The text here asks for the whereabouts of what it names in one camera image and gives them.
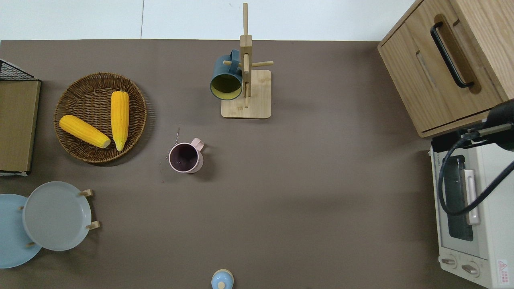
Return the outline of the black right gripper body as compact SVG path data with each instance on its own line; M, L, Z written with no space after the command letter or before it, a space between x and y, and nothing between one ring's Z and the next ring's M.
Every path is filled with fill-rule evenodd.
M496 144L500 148L512 152L514 150L513 123L514 104L513 100L509 100L494 106L488 113L486 120L480 124L465 126L433 137L431 146L434 152L445 152L450 150L466 133L479 132L479 136L466 140L459 148L470 149Z

